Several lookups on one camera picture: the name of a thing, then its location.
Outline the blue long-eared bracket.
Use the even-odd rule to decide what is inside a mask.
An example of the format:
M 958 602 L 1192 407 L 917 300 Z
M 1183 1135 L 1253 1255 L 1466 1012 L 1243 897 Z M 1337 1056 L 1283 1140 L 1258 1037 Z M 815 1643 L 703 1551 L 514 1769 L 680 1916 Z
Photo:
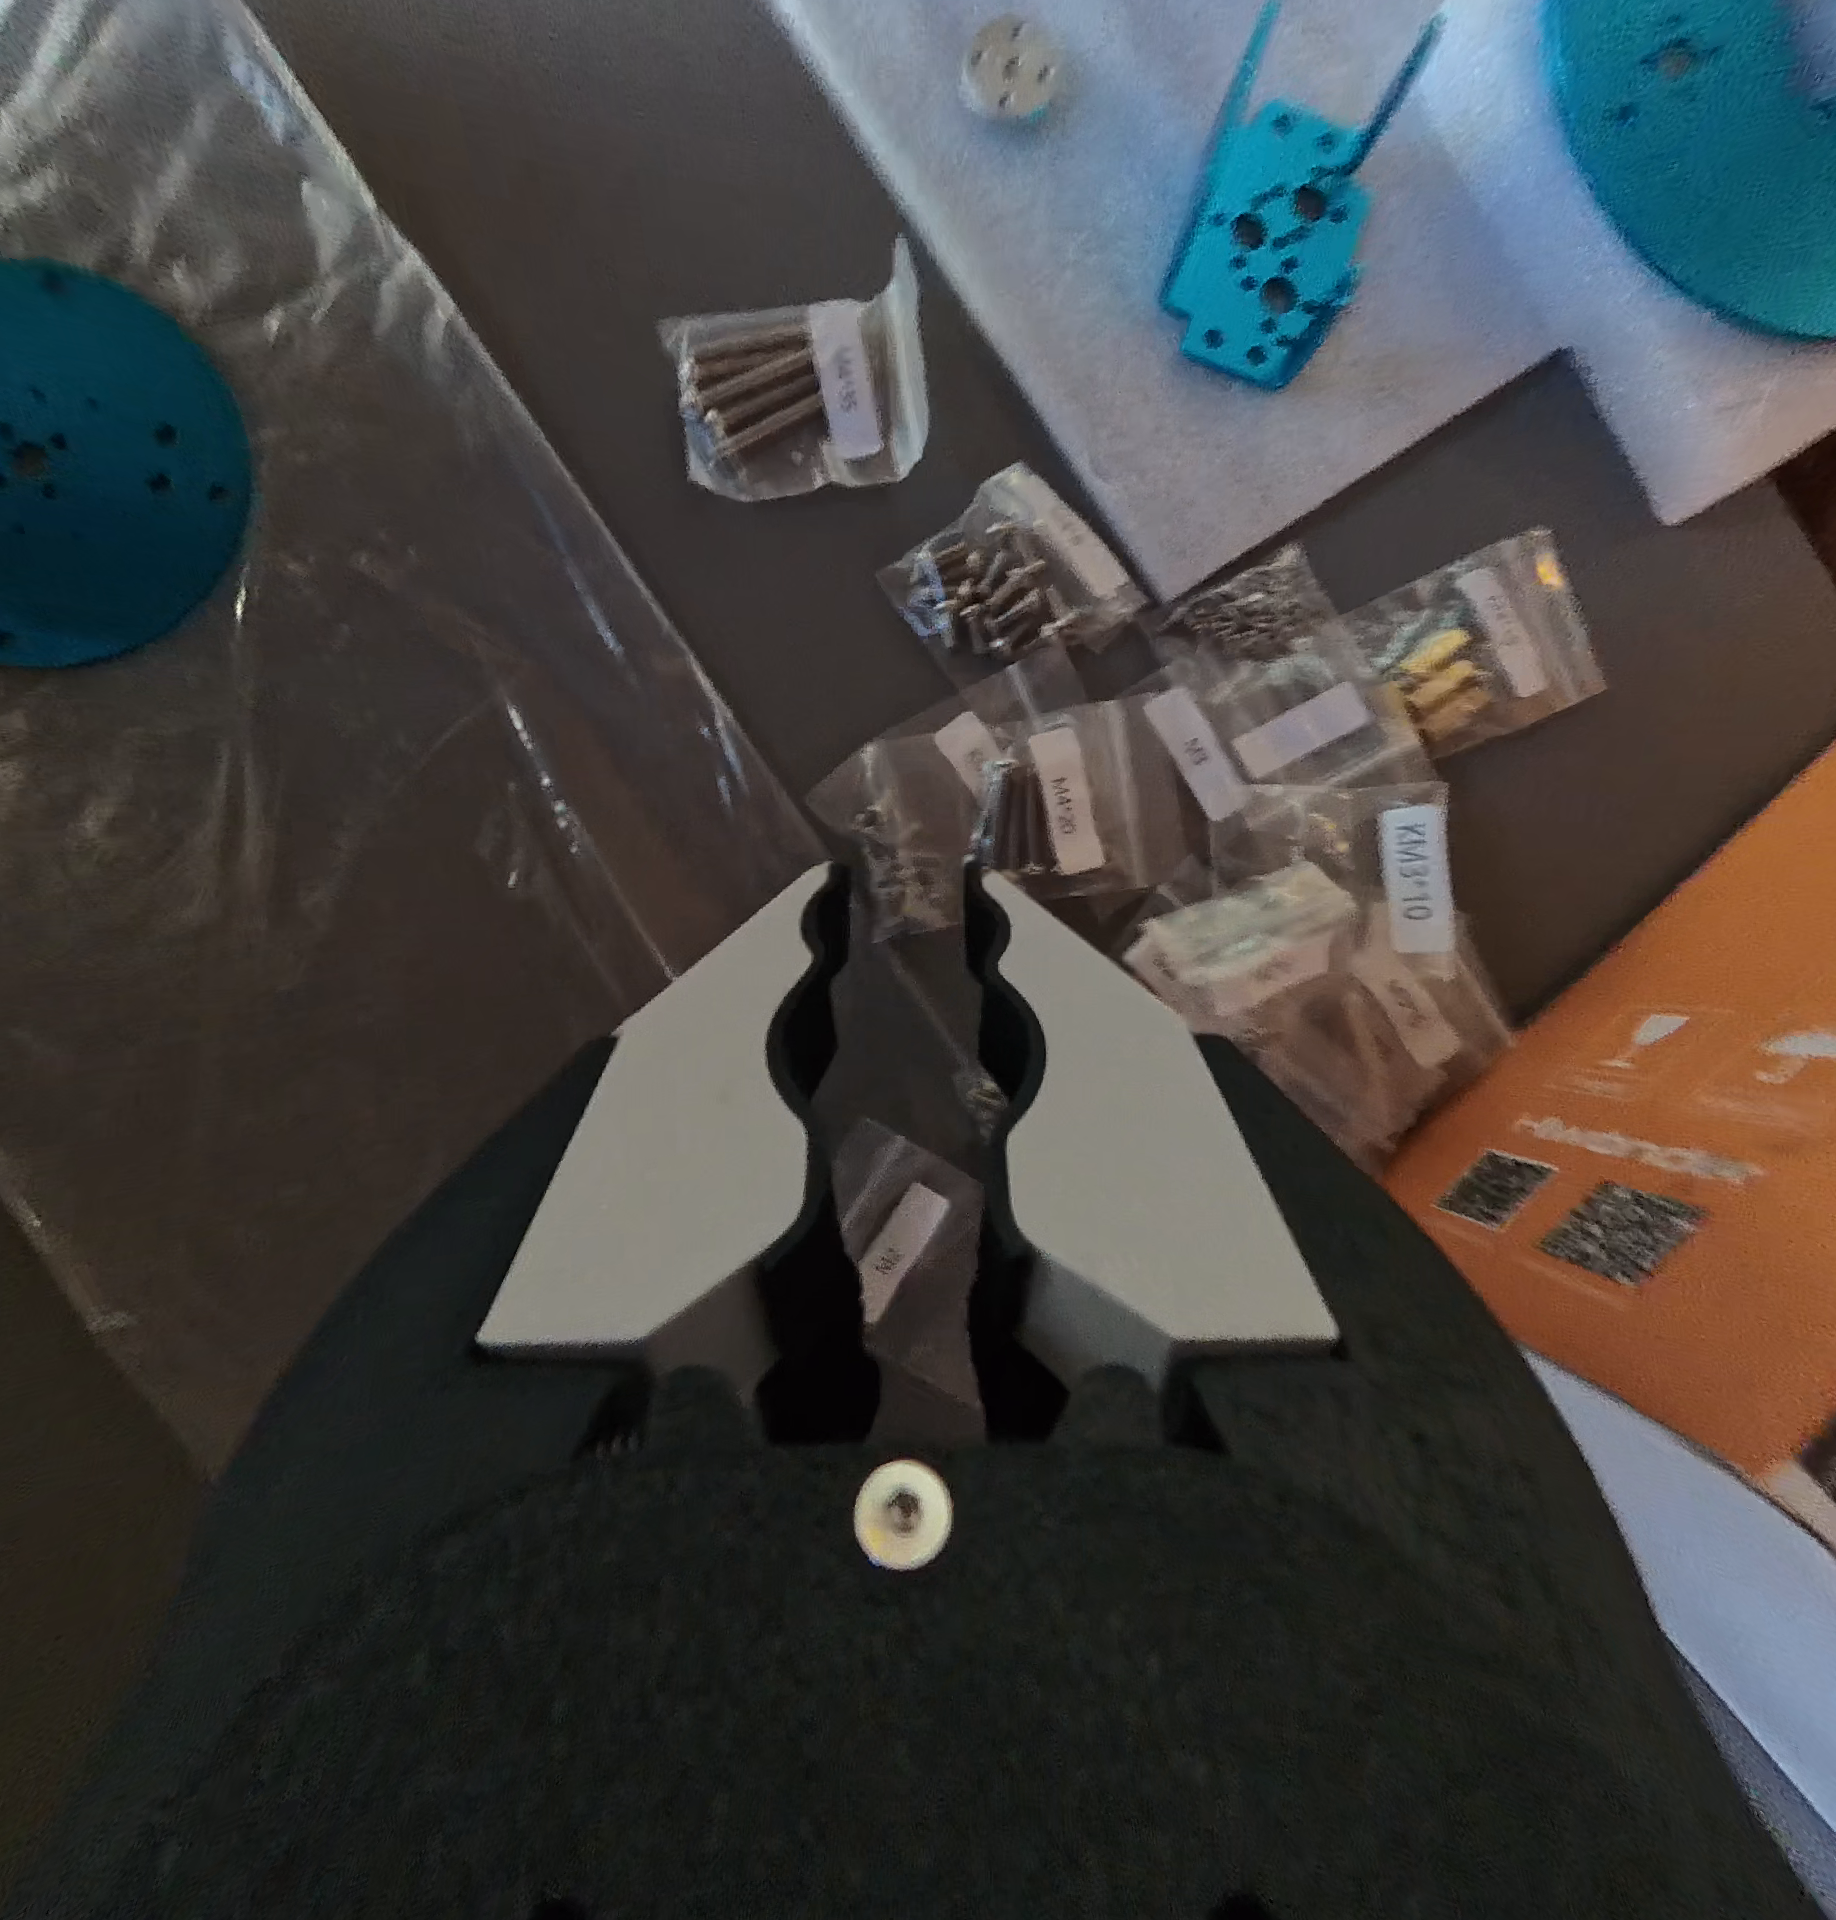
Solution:
M 1250 105 L 1277 14 L 1273 1 L 1255 16 L 1158 291 L 1188 362 L 1262 391 L 1288 388 L 1354 301 L 1371 210 L 1363 167 L 1443 29 L 1432 13 L 1368 122 L 1347 127 L 1292 101 Z

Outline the blue round perforated plate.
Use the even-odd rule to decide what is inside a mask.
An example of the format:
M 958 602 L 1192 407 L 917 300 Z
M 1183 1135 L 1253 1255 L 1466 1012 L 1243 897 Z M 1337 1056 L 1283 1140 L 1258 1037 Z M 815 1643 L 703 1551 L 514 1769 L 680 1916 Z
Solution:
M 234 564 L 253 442 L 225 374 L 113 278 L 0 256 L 0 666 L 118 659 Z

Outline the pile of small screw bags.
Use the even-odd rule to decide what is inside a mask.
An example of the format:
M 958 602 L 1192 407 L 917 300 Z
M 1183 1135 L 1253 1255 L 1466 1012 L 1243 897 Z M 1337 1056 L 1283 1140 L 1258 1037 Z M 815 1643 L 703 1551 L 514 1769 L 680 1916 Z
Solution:
M 1441 772 L 1605 688 L 1546 527 L 1354 608 L 1296 541 L 1150 603 L 1011 465 L 877 586 L 956 691 L 809 795 L 870 937 L 962 929 L 977 854 L 1366 1167 L 1506 1049 Z

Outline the large clear plastic bag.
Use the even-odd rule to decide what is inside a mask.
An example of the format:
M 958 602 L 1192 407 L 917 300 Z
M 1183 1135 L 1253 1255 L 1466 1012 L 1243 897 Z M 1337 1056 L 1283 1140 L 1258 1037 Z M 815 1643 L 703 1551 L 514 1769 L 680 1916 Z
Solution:
M 215 1472 L 376 1242 L 811 858 L 807 822 L 242 4 L 0 4 L 0 256 L 255 438 L 181 630 L 0 666 L 0 1200 Z

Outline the orange and white cardboard box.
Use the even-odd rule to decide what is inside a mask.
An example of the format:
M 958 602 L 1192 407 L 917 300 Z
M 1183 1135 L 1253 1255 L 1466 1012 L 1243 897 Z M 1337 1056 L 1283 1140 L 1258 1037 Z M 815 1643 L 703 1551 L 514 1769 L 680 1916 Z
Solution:
M 1384 1184 L 1528 1351 L 1836 1912 L 1836 742 Z

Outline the white foam sheet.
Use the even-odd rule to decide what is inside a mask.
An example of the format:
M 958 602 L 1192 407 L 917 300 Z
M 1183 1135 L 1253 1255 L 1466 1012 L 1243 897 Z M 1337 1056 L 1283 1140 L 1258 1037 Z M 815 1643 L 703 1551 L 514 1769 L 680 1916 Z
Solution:
M 1169 595 L 1289 531 L 1557 348 L 1506 280 L 1424 83 L 1363 175 L 1363 282 L 1262 394 L 1192 367 L 1158 286 L 1258 4 L 768 6 L 1121 546 Z M 1018 13 L 1063 52 L 1036 122 L 959 91 Z

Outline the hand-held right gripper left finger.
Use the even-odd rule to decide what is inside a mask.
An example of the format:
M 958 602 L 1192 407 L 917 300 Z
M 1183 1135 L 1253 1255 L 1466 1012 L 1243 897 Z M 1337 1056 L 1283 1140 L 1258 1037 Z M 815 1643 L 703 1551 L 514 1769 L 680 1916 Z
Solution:
M 711 1368 L 774 1441 L 865 1434 L 874 1358 L 814 1116 L 849 933 L 851 878 L 817 862 L 615 1028 L 482 1351 Z

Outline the small labelled clear bag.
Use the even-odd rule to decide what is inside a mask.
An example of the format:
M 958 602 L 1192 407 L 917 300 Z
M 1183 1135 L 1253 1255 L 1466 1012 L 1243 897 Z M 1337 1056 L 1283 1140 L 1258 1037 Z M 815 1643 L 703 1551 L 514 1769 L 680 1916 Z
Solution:
M 975 1447 L 985 1411 L 970 1335 L 984 1191 L 875 1118 L 835 1148 L 832 1198 L 857 1269 L 861 1345 L 881 1380 L 877 1441 Z

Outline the bag of long screws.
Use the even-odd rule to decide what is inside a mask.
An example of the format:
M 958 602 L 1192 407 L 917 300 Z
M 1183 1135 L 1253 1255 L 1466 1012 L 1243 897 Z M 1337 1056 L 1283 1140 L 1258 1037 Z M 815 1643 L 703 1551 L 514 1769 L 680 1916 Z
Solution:
M 930 383 L 909 239 L 870 297 L 659 324 L 689 479 L 739 503 L 900 484 L 922 459 Z

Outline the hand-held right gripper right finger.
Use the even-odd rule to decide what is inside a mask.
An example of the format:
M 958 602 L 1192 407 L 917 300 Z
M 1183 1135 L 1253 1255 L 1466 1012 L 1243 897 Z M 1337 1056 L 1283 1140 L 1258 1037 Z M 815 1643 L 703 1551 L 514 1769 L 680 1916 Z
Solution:
M 1187 1019 L 1020 883 L 979 872 L 979 1066 L 996 1091 L 979 1229 L 979 1399 L 1049 1434 L 1099 1368 L 1158 1399 L 1208 1361 L 1339 1350 Z

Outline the small silver round hub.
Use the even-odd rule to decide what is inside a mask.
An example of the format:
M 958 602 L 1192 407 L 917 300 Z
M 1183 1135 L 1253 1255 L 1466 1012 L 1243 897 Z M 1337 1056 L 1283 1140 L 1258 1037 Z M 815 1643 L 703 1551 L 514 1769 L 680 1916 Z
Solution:
M 1059 103 L 1063 64 L 1059 41 L 1036 18 L 990 16 L 966 45 L 959 91 L 984 120 L 1031 124 Z

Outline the grey desk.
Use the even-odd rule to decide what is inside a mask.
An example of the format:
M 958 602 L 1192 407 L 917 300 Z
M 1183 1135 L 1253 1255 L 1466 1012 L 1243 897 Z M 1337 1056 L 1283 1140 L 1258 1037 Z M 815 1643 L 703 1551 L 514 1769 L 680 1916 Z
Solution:
M 930 444 L 770 507 L 683 477 L 656 321 L 881 285 L 903 221 L 762 4 L 244 4 L 809 827 L 839 758 L 940 699 L 875 567 L 1016 453 L 1074 468 L 921 259 Z M 497 1131 L 579 1046 L 510 1109 Z M 403 1225 L 467 1152 L 406 1212 Z M 236 1693 L 393 1537 L 585 1437 L 583 1368 L 415 1357 L 437 1279 L 362 1269 L 225 1466 L 101 1351 L 0 1200 L 0 1916 L 82 1916 Z

